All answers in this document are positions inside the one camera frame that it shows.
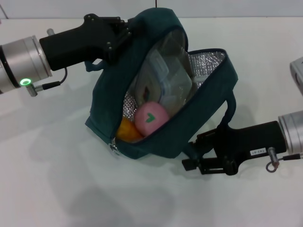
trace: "bag strap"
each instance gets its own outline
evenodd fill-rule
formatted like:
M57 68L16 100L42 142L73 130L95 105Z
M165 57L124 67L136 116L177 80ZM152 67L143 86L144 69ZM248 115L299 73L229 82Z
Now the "bag strap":
M100 71L108 66L106 61L100 61L98 64L94 64L90 61L85 61L84 64L85 64L86 72Z
M234 116L234 114L236 112L237 103L236 103L236 99L235 99L233 92L231 92L230 95L227 96L225 101L227 102L227 110L224 114L224 117L222 118L217 129L214 129L211 131L215 132L219 128L228 126L228 123L232 120L232 117ZM195 147L192 146L192 142L189 142L184 147L183 153L185 153L190 159L200 159L200 158L202 158L202 156L204 154L208 153L210 150L197 150Z

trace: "white table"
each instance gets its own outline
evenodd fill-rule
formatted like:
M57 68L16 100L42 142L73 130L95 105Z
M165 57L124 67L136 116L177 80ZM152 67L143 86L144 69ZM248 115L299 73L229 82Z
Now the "white table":
M289 63L303 56L303 18L181 19L189 49L226 49L238 73L234 128L303 109ZM79 26L81 19L3 20L0 44ZM303 161L265 170L249 160L235 176L186 172L183 157L113 156L84 122L99 72L69 68L39 93L0 96L0 226L301 227ZM63 71L53 73L56 81ZM201 129L220 121L223 106Z

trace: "black clamp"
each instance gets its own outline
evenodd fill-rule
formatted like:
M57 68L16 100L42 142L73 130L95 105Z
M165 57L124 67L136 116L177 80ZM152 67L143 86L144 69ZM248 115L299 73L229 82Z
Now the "black clamp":
M277 121L244 129L232 129L220 125L217 129L199 134L189 144L198 158L182 161L186 171L199 168L201 174L235 175L242 162L267 156L267 150L275 147L276 153L286 151L285 140ZM214 149L215 158L203 158Z
M96 59L111 64L131 41L128 23L120 17L98 17L88 14L78 27L40 39L52 70L59 70Z

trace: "zipper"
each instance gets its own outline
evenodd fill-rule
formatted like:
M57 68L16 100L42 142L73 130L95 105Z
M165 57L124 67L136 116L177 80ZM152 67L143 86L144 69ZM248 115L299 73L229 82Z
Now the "zipper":
M109 143L108 145L109 145L110 149L113 151L113 153L115 155L118 155L118 156L121 155L121 152L119 151L119 149L116 145L116 138L115 137L112 139L112 143Z

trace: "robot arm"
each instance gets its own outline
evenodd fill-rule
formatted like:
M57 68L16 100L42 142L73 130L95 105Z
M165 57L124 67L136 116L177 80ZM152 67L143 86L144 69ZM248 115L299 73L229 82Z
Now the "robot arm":
M290 63L292 77L303 95L303 57ZM200 169L201 174L226 173L234 175L239 165L248 159L270 156L266 169L273 173L281 160L303 158L303 111L278 117L278 122L268 122L244 129L217 128L197 136L190 149L201 155L215 150L216 158L183 160L184 168ZM288 156L277 158L277 154L288 151Z
M45 37L35 36L0 46L0 94L26 86L31 96L60 85L53 82L34 87L33 83L71 65L95 59L114 63L131 40L127 23L119 17L88 14L75 29Z

